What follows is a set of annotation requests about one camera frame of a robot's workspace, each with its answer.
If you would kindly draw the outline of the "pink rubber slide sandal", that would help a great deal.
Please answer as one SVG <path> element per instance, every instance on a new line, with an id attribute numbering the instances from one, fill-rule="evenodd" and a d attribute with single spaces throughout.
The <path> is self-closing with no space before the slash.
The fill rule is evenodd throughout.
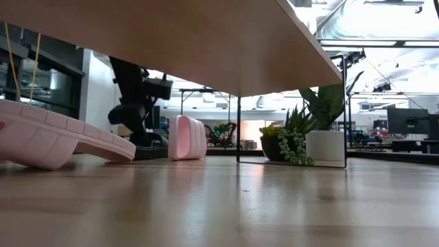
<path id="1" fill-rule="evenodd" d="M 53 170 L 75 152 L 125 163 L 136 146 L 72 117 L 0 99 L 0 161 Z"/>
<path id="2" fill-rule="evenodd" d="M 201 159 L 206 156 L 206 133 L 201 121 L 176 115 L 169 124 L 168 158 L 171 160 Z"/>

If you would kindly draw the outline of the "black rubber slide sandal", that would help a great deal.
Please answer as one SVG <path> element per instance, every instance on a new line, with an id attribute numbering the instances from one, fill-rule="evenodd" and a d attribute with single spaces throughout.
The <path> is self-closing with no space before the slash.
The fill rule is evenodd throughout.
<path id="1" fill-rule="evenodd" d="M 153 132 L 146 132 L 146 146 L 136 146 L 135 161 L 167 158 L 168 140 Z"/>

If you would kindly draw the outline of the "black aluminium table frame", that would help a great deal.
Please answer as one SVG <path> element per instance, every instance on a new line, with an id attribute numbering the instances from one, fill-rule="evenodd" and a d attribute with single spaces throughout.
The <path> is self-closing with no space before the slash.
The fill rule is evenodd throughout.
<path id="1" fill-rule="evenodd" d="M 236 156 L 235 149 L 211 148 L 206 151 L 207 156 Z M 348 151 L 347 158 L 366 158 L 382 161 L 397 161 L 405 163 L 420 163 L 439 165 L 439 154 L 412 154 L 402 152 L 363 152 Z"/>

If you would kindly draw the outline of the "large black monitor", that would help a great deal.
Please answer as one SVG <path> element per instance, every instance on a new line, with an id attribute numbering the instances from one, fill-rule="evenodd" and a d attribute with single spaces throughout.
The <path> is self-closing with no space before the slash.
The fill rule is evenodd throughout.
<path id="1" fill-rule="evenodd" d="M 388 108 L 391 134 L 429 134 L 429 113 L 416 108 Z"/>

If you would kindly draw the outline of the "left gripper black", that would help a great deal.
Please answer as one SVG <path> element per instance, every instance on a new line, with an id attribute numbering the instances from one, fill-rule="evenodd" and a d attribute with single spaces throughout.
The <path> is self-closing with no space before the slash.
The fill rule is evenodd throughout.
<path id="1" fill-rule="evenodd" d="M 130 142 L 136 146 L 146 146 L 147 139 L 143 127 L 143 120 L 146 116 L 146 79 L 142 75 L 128 79 L 116 75 L 113 82 L 119 87 L 121 96 L 119 104 L 108 114 L 109 122 L 112 125 L 129 126 Z"/>

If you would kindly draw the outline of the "long ceiling light bar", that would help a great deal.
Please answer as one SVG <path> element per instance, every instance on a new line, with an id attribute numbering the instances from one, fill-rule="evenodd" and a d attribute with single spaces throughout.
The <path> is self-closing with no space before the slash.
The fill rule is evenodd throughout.
<path id="1" fill-rule="evenodd" d="M 318 39 L 322 47 L 439 48 L 439 40 Z"/>

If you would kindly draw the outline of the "hanging ceiling light fixture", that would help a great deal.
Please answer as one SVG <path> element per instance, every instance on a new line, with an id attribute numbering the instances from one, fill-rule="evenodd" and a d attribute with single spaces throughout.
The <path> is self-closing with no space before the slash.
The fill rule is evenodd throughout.
<path id="1" fill-rule="evenodd" d="M 364 4 L 368 5 L 394 5 L 394 6 L 414 6 L 416 9 L 415 14 L 419 14 L 423 11 L 423 0 L 365 0 Z"/>

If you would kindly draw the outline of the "distant black metal frame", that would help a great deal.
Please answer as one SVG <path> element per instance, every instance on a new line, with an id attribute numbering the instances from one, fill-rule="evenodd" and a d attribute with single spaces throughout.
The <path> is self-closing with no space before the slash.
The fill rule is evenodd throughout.
<path id="1" fill-rule="evenodd" d="M 183 115 L 183 105 L 185 100 L 190 97 L 193 93 L 219 93 L 228 103 L 228 118 L 230 121 L 230 100 L 231 100 L 231 95 L 228 95 L 228 98 L 226 98 L 221 91 L 219 90 L 215 90 L 215 89 L 208 89 L 208 88 L 202 88 L 202 89 L 178 89 L 178 91 L 181 93 L 181 98 L 180 98 L 180 115 Z M 186 92 L 190 92 L 190 94 L 187 97 L 184 97 L 184 94 Z"/>

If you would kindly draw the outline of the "snake plant in white pot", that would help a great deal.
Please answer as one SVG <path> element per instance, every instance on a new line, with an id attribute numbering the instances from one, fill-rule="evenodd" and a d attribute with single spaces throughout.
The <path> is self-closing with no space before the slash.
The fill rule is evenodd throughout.
<path id="1" fill-rule="evenodd" d="M 346 97 L 363 73 L 359 72 L 353 82 L 331 86 L 320 86 L 315 93 L 311 89 L 300 89 L 299 93 L 308 103 L 315 128 L 305 135 L 306 152 L 317 166 L 346 167 L 346 133 L 332 130 L 333 122 L 345 115 Z"/>

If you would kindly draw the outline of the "black framed window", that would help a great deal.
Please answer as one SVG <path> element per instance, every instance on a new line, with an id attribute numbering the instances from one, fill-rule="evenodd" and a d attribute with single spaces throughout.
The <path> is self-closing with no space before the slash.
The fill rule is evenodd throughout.
<path id="1" fill-rule="evenodd" d="M 84 50 L 0 21 L 0 99 L 80 114 Z"/>

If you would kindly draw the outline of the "black device on distant frame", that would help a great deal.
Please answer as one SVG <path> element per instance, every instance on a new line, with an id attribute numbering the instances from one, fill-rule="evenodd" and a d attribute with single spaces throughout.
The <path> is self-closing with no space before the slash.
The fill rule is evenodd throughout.
<path id="1" fill-rule="evenodd" d="M 372 90 L 373 93 L 385 93 L 392 90 L 392 84 L 389 82 L 379 84 Z"/>

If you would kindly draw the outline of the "distant black desk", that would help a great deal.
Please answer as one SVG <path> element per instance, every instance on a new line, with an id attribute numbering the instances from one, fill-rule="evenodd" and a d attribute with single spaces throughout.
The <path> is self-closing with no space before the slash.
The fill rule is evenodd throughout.
<path id="1" fill-rule="evenodd" d="M 422 152 L 423 154 L 438 154 L 439 140 L 398 140 L 392 142 L 393 152 Z"/>

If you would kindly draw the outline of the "black monitor on stand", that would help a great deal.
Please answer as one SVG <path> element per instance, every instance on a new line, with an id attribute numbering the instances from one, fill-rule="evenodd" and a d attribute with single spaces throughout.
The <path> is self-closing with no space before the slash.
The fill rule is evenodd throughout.
<path id="1" fill-rule="evenodd" d="M 146 129 L 160 128 L 160 106 L 153 106 L 145 118 Z"/>

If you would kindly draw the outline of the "succulent plant in dark pot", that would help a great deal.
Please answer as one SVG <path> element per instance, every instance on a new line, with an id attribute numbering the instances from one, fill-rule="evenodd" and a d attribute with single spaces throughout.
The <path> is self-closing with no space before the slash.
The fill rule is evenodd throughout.
<path id="1" fill-rule="evenodd" d="M 274 162 L 293 165 L 313 165 L 314 160 L 306 152 L 305 136 L 315 128 L 316 120 L 307 107 L 288 110 L 284 126 L 259 128 L 261 146 L 265 156 Z"/>

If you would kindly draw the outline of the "distant blue equipment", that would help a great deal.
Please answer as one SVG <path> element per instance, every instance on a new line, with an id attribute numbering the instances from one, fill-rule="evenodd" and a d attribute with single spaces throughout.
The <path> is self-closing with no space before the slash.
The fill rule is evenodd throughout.
<path id="1" fill-rule="evenodd" d="M 363 130 L 352 130 L 347 132 L 347 141 L 355 145 L 367 145 L 368 143 L 382 143 L 383 139 L 379 136 L 371 137 Z"/>

